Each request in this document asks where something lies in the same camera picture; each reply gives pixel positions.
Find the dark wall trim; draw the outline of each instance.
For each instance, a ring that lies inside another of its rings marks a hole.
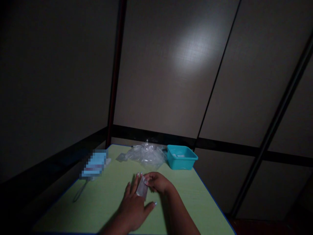
[[[184,145],[189,148],[195,146],[196,139],[178,135],[165,134],[154,131],[147,131],[132,127],[113,125],[112,137],[137,140],[161,145]]]
[[[257,147],[233,144],[233,143],[204,139],[204,138],[198,138],[195,147],[200,148],[200,149],[235,153],[235,154],[247,155],[247,156],[253,156],[253,157],[257,156],[259,152],[259,148]]]
[[[109,118],[108,118],[108,136],[106,142],[106,148],[111,144],[112,126],[114,122],[115,102],[117,93],[118,75],[120,71],[121,55],[122,55],[122,44],[124,35],[124,25],[126,18],[127,0],[120,0],[118,17],[117,17],[117,29],[116,29],[116,42],[112,72],[112,83],[111,83],[111,96],[110,96],[110,107],[109,107]]]
[[[313,158],[301,157],[297,155],[266,151],[263,155],[264,161],[285,163],[291,165],[299,165],[313,167]]]
[[[207,149],[219,152],[234,153],[256,157],[260,148],[246,145],[233,144],[223,141],[198,138],[197,142],[194,138],[188,138],[178,135],[165,134],[154,131],[147,131],[132,127],[113,125],[112,137],[129,139],[145,142],[147,139],[150,143],[161,145],[184,145],[191,149]],[[266,151],[263,160],[277,163],[286,163],[292,165],[300,165],[313,167],[313,158],[289,155],[278,152]]]
[[[272,139],[279,127],[279,124],[281,122],[281,120],[284,117],[284,114],[288,108],[288,105],[292,99],[292,96],[294,94],[294,92],[297,89],[297,86],[304,74],[304,71],[306,69],[307,64],[309,63],[311,56],[313,53],[313,30],[311,32],[311,35],[305,45],[305,48],[299,58],[299,61],[297,63],[296,68],[293,71],[293,74],[291,76],[291,79],[288,83],[288,86],[285,90],[285,93],[278,105],[278,108],[276,110],[276,113],[272,119],[272,122],[265,134],[265,137],[261,143],[261,147],[260,147],[260,152],[258,154],[258,156],[255,158],[254,162],[252,163],[252,166],[248,172],[248,175],[244,181],[243,186],[240,189],[239,195],[235,201],[234,207],[231,211],[231,215],[233,217],[236,217],[241,204],[244,200],[244,198],[246,197],[248,190],[253,182],[253,179],[255,177],[255,175],[258,172],[258,169],[260,168],[260,165],[262,163],[262,160],[264,159],[264,155],[266,153],[266,151],[268,150]]]
[[[0,184],[0,204],[6,213],[16,213],[63,176],[107,138],[107,127],[49,157]]]

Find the plastic container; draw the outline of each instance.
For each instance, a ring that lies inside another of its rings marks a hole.
[[[167,160],[172,170],[191,170],[198,156],[186,146],[168,145]]]

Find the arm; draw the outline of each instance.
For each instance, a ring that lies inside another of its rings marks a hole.
[[[150,202],[144,206],[144,198],[136,194],[141,177],[142,174],[139,176],[137,173],[132,189],[130,182],[128,183],[116,216],[105,225],[100,234],[127,235],[129,232],[137,230],[146,220],[156,203]]]
[[[158,172],[150,172],[144,177],[146,185],[166,197],[174,234],[200,234],[174,185]]]

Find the table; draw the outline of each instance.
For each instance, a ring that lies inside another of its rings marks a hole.
[[[89,182],[80,198],[73,198],[85,180],[77,180],[33,227],[34,232],[96,234],[117,210],[125,187],[137,172],[147,173],[139,163],[128,160],[118,162],[115,158],[131,147],[111,145],[108,148],[111,164],[102,176]],[[220,208],[206,189],[194,169],[171,170],[163,164],[158,172],[167,177],[179,192],[190,216],[201,234],[235,234]],[[167,234],[166,222],[158,193],[148,191],[146,204],[158,205],[142,226],[131,234]]]

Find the red floor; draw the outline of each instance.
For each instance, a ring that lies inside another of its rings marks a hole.
[[[229,219],[237,235],[312,235],[313,215],[300,206],[295,206],[283,222]]]

